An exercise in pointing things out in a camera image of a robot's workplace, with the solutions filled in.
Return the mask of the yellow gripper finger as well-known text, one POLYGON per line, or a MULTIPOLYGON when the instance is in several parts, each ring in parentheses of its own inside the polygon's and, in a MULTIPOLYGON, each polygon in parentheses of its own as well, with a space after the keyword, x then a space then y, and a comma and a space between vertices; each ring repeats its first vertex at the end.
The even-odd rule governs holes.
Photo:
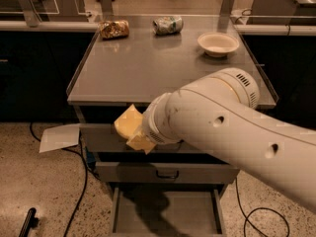
POLYGON ((126 144, 134 150, 142 150, 145 154, 150 153, 156 146, 142 130, 134 133, 126 144))

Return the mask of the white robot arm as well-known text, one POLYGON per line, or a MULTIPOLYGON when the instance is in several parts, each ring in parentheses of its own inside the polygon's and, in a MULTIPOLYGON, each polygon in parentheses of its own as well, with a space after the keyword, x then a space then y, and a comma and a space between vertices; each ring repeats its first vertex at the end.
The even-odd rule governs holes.
POLYGON ((259 89, 228 68, 156 98, 127 145, 150 152, 180 140, 316 211, 316 131, 255 110, 259 89))

